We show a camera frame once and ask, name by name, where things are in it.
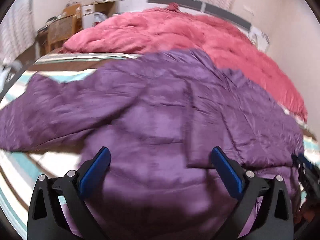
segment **pink comforter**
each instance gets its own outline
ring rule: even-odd
[[[202,49],[218,68],[240,69],[278,103],[307,120],[303,99],[290,79],[243,33],[216,17],[182,13],[176,4],[111,17],[72,36],[63,52],[143,54],[174,48]]]

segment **striped bedsheet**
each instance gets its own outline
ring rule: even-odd
[[[35,62],[35,65],[55,63],[55,62],[71,62],[71,61],[100,61],[102,59],[135,59],[140,57],[139,54],[124,53],[52,53],[47,54]]]
[[[81,72],[39,72],[58,82],[82,80],[96,71],[88,69]],[[26,71],[10,88],[0,103],[0,109],[24,93],[28,80],[35,72]],[[305,155],[312,162],[320,164],[319,145],[311,138],[304,138]],[[40,174],[60,177],[71,169],[77,169],[79,155],[75,152],[21,153],[0,149],[0,206],[16,231],[27,239],[28,208],[34,184]]]

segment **wooden chair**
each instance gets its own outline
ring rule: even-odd
[[[81,5],[76,3],[63,9],[62,18],[55,20],[48,27],[47,49],[62,47],[63,43],[71,36],[82,30]]]

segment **purple down jacket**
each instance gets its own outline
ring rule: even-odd
[[[200,50],[113,61],[70,83],[35,74],[0,112],[0,148],[79,140],[82,161],[102,146],[111,151],[110,172],[87,204],[112,239],[212,237],[236,204],[210,169],[215,146],[260,177],[281,174],[298,207],[291,154],[303,151],[303,139],[295,120],[240,71],[217,69]]]

